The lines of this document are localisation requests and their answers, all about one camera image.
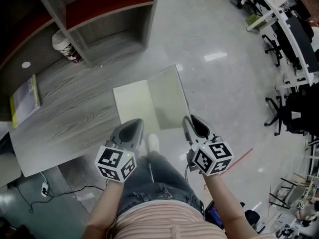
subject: white cube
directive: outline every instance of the white cube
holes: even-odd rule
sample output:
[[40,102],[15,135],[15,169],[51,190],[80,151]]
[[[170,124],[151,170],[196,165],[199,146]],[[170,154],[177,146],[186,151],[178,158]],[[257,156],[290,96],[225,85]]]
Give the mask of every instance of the white cube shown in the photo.
[[234,154],[227,142],[206,143],[199,146],[193,162],[207,176],[225,171]]
[[133,152],[105,146],[100,147],[94,164],[101,176],[119,182],[125,182],[137,166]]

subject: striped shirt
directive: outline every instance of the striped shirt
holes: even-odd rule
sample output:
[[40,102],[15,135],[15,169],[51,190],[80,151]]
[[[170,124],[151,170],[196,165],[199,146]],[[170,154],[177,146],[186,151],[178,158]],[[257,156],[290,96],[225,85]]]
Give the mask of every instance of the striped shirt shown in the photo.
[[[155,200],[129,209],[118,217],[115,234],[115,239],[227,239],[198,210],[176,200]],[[261,235],[254,239],[275,238]]]

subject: jeans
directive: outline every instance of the jeans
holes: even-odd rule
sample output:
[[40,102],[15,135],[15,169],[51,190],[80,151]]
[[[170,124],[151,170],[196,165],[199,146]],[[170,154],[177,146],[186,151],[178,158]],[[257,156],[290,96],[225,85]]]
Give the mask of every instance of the jeans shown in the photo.
[[137,168],[125,181],[117,215],[152,200],[178,200],[194,207],[204,216],[204,205],[189,184],[166,158],[156,151],[137,159]]

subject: power outlet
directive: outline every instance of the power outlet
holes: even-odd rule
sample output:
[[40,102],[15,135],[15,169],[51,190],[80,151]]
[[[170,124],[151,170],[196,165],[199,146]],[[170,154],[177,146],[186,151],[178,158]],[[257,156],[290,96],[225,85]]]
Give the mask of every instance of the power outlet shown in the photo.
[[48,190],[49,190],[49,184],[43,182],[42,183],[42,188],[41,188],[41,195],[46,197],[47,196],[46,194],[48,193]]

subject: book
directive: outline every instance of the book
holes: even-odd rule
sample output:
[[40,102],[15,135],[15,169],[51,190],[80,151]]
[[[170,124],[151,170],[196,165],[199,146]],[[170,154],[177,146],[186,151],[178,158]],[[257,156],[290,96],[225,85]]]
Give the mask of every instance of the book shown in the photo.
[[34,74],[10,97],[10,108],[14,128],[18,127],[40,108],[40,100]]

